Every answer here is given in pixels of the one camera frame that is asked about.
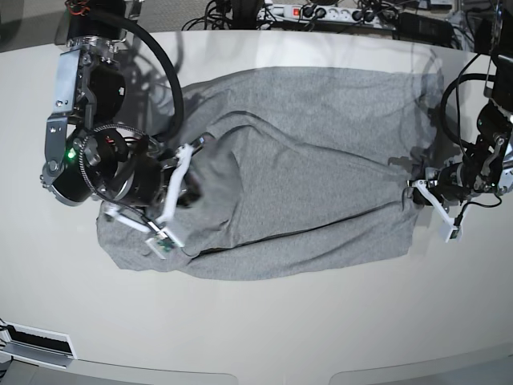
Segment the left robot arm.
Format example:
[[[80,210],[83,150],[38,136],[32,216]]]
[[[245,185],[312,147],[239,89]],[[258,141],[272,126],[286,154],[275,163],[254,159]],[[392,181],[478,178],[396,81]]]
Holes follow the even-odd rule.
[[[502,196],[512,190],[512,2],[498,1],[491,24],[489,65],[495,73],[470,73],[474,58],[442,94],[440,124],[447,139],[458,145],[462,159],[411,183],[420,205],[468,201],[480,194]],[[487,102],[476,120],[474,143],[462,138],[461,85],[483,81]]]

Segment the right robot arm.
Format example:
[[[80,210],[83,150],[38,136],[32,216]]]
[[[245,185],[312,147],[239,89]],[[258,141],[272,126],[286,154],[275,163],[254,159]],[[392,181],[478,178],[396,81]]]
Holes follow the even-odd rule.
[[[159,158],[184,120],[177,70],[138,25],[140,1],[67,1],[65,7],[68,49],[58,60],[41,184],[68,206],[91,196],[128,207],[151,206],[164,190]],[[127,34],[147,46],[170,85],[173,109],[165,132],[149,135],[115,122],[127,94],[115,51]]]

